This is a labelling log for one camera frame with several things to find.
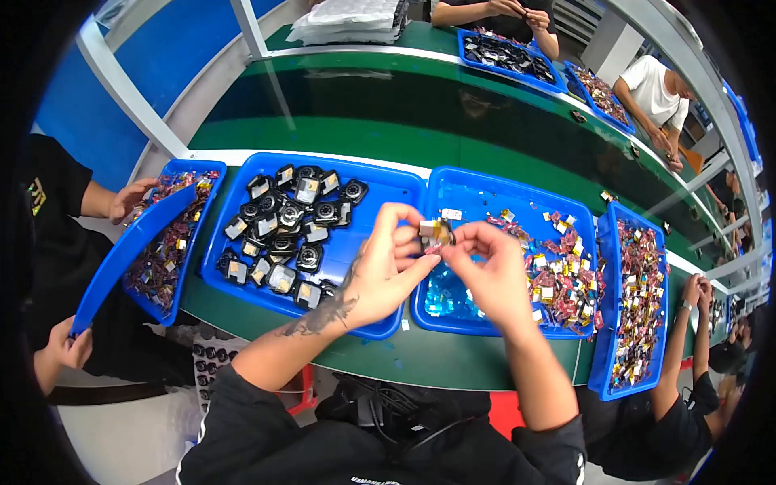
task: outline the black t-shirt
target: black t-shirt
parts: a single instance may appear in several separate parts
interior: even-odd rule
[[[75,314],[95,271],[113,246],[103,234],[84,229],[73,217],[92,171],[76,162],[51,137],[30,135],[19,181],[29,187],[35,241],[32,303],[26,333],[33,350],[48,342],[51,327]]]
[[[391,463],[383,443],[353,424],[318,421],[300,428],[275,394],[251,385],[229,365],[213,384],[199,444],[183,457],[178,478],[182,485],[480,485],[577,483],[584,473],[579,417],[552,431],[516,428],[512,442],[485,421],[450,431]]]
[[[474,5],[475,3],[485,3],[487,0],[444,0],[448,5]],[[547,32],[557,33],[555,28],[555,16],[553,15],[552,0],[521,0],[520,5],[531,10],[544,10],[549,17],[549,26]],[[505,15],[494,17],[485,17],[484,19],[466,23],[461,26],[462,29],[472,30],[474,27],[484,27],[492,30],[500,36],[514,39],[518,42],[529,43],[533,39],[533,30],[525,23],[525,18],[515,18]]]
[[[629,406],[631,398],[648,401],[646,392],[627,397],[622,422],[606,439],[588,446],[590,461],[607,475],[636,482],[668,478],[686,472],[711,448],[712,434],[704,419],[711,403],[691,411],[677,397],[655,422],[650,407]]]
[[[708,186],[712,188],[717,199],[722,201],[722,203],[727,206],[728,210],[733,210],[733,199],[735,198],[735,194],[733,193],[733,189],[727,185],[727,174],[728,171],[723,170],[717,175],[714,175],[714,177],[708,181]]]
[[[708,350],[708,366],[720,374],[735,374],[747,360],[747,350],[736,340],[725,340]]]

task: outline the tattooed forearm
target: tattooed forearm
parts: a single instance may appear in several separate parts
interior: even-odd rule
[[[329,324],[340,321],[345,328],[348,325],[345,319],[359,302],[359,295],[356,293],[353,297],[345,299],[345,290],[358,275],[355,273],[355,267],[361,260],[361,252],[355,256],[353,263],[350,264],[345,278],[342,280],[342,286],[330,298],[321,301],[318,308],[304,314],[302,317],[294,320],[285,327],[279,329],[278,335],[290,337],[299,335],[319,335]]]

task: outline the black cable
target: black cable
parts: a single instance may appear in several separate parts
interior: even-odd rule
[[[375,424],[375,428],[377,429],[377,432],[379,433],[379,435],[385,438],[387,441],[393,443],[394,445],[398,445],[399,442],[391,438],[390,436],[386,435],[385,432],[383,431],[383,427],[380,426],[379,422],[377,422],[377,413],[375,412],[375,404],[372,402],[371,396],[369,397],[369,412],[372,413],[372,423]]]
[[[437,436],[441,435],[442,433],[444,433],[445,431],[449,430],[450,428],[452,428],[454,426],[457,426],[458,424],[465,423],[467,421],[471,421],[472,419],[474,419],[474,417],[465,417],[463,419],[459,419],[458,421],[453,421],[452,423],[448,424],[447,426],[442,427],[438,431],[434,431],[429,436],[426,436],[425,438],[423,438],[419,442],[417,442],[414,445],[410,446],[409,448],[405,449],[404,453],[411,452],[412,450],[416,449],[417,447],[419,447],[421,445],[424,445],[425,443],[428,443],[429,441],[431,441],[432,439],[434,439]]]

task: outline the black electronic component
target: black electronic component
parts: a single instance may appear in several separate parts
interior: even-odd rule
[[[262,252],[264,246],[266,246],[266,244],[246,236],[245,239],[243,239],[240,250],[242,251],[242,254],[250,258],[255,258],[258,256],[258,253]]]
[[[342,190],[340,191],[340,200],[347,200],[351,202],[353,206],[357,206],[368,191],[368,185],[353,178],[348,180],[345,187],[342,187]]]
[[[263,241],[267,237],[275,235],[278,232],[278,215],[275,213],[265,214],[254,221],[253,235],[257,240]]]
[[[324,259],[324,249],[320,244],[302,244],[296,256],[296,269],[307,273],[315,273]]]
[[[239,260],[240,255],[234,249],[226,248],[223,250],[223,253],[221,253],[221,256],[219,256],[218,261],[216,262],[216,268],[222,272],[229,265],[230,261]]]
[[[290,200],[279,212],[278,225],[282,229],[293,230],[304,217],[304,206]]]
[[[315,203],[315,199],[320,192],[320,181],[317,178],[300,177],[296,183],[296,191],[294,192],[294,200],[298,203],[302,203],[306,206],[311,206]]]
[[[325,300],[327,298],[333,297],[335,294],[337,294],[337,290],[339,289],[339,286],[335,284],[334,282],[328,280],[328,279],[322,279],[320,281],[320,298],[322,300]]]
[[[291,164],[288,164],[275,172],[275,183],[278,186],[278,189],[290,190],[293,187],[293,180],[293,165]]]
[[[269,190],[258,200],[258,208],[262,214],[276,213],[283,206],[284,195],[277,190]]]
[[[242,217],[234,216],[223,228],[223,233],[226,234],[230,240],[234,241],[240,237],[246,229],[248,229],[248,223],[245,222]]]
[[[577,123],[586,123],[586,122],[587,122],[587,118],[585,118],[584,116],[582,116],[582,113],[580,113],[580,112],[578,112],[578,111],[576,111],[576,110],[574,110],[574,109],[572,109],[572,110],[570,111],[570,114],[571,114],[571,118],[572,118],[574,121],[576,121]]]
[[[320,226],[312,220],[302,223],[302,232],[308,243],[322,242],[329,238],[329,230],[326,226]]]
[[[287,295],[293,290],[296,283],[296,271],[279,263],[275,263],[269,269],[266,284],[270,290],[280,295]]]
[[[320,287],[309,281],[298,282],[294,290],[293,302],[305,310],[315,310],[320,302]]]
[[[278,227],[278,235],[286,235],[290,236],[291,234],[299,234],[302,232],[302,221],[300,220],[298,223],[296,223],[296,226],[294,226],[291,229],[286,229],[285,227]]]
[[[256,200],[263,196],[265,192],[270,190],[273,186],[275,186],[275,181],[271,178],[265,177],[264,175],[256,175],[245,186],[245,190],[248,191],[248,197],[250,197],[251,200]]]
[[[296,177],[299,180],[302,178],[319,179],[322,171],[317,165],[302,165],[296,170]]]
[[[320,187],[320,194],[327,196],[339,188],[339,174],[336,170],[324,172],[320,176],[320,183],[322,185]]]
[[[315,204],[313,222],[319,226],[328,226],[339,222],[339,204],[334,202],[319,202]]]
[[[258,204],[253,202],[247,202],[240,206],[240,218],[244,220],[246,223],[253,222],[256,217],[259,217],[261,214],[258,211]]]
[[[353,203],[341,200],[339,201],[339,220],[333,224],[329,224],[332,227],[347,227],[350,225],[350,220],[353,217]]]
[[[284,265],[287,262],[291,261],[292,257],[293,256],[271,256],[271,255],[267,256],[267,258],[269,258],[269,261],[271,261],[272,264],[279,264],[279,265]]]
[[[296,236],[277,236],[267,246],[270,256],[294,256],[296,253]]]
[[[257,288],[264,285],[265,278],[269,274],[271,267],[272,261],[268,258],[259,258],[251,266],[251,269],[248,271],[248,277]]]
[[[226,268],[223,269],[223,277],[232,283],[244,285],[248,276],[248,265],[242,261],[229,261]]]

